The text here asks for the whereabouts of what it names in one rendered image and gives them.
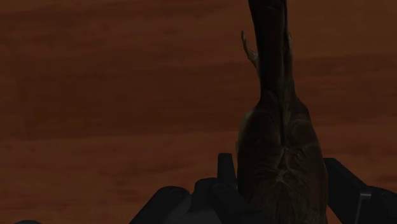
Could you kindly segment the dark brown dinosaur toy figure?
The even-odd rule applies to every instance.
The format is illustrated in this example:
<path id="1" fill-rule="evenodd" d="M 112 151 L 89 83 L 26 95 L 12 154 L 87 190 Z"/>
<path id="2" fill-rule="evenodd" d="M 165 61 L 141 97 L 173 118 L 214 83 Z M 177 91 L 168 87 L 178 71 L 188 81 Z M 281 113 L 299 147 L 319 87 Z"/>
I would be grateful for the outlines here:
<path id="1" fill-rule="evenodd" d="M 328 173 L 293 77 L 287 0 L 248 0 L 260 98 L 240 126 L 237 187 L 275 224 L 328 224 Z"/>

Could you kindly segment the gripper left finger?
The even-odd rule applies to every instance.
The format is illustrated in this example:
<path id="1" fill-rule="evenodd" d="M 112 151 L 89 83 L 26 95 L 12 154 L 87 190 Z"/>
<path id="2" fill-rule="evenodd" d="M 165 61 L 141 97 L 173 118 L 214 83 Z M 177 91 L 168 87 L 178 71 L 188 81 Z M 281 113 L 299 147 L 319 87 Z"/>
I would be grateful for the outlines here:
<path id="1" fill-rule="evenodd" d="M 232 155 L 220 153 L 215 178 L 198 180 L 192 193 L 162 187 L 129 224 L 267 224 L 267 217 L 238 193 Z"/>

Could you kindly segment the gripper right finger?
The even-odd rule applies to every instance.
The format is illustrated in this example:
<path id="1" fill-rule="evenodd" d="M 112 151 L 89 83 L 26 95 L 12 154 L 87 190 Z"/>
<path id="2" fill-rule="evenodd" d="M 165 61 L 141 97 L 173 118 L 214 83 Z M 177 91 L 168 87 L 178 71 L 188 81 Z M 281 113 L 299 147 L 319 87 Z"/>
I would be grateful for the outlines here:
<path id="1" fill-rule="evenodd" d="M 365 184 L 335 158 L 325 158 L 328 205 L 342 224 L 397 224 L 397 193 Z"/>

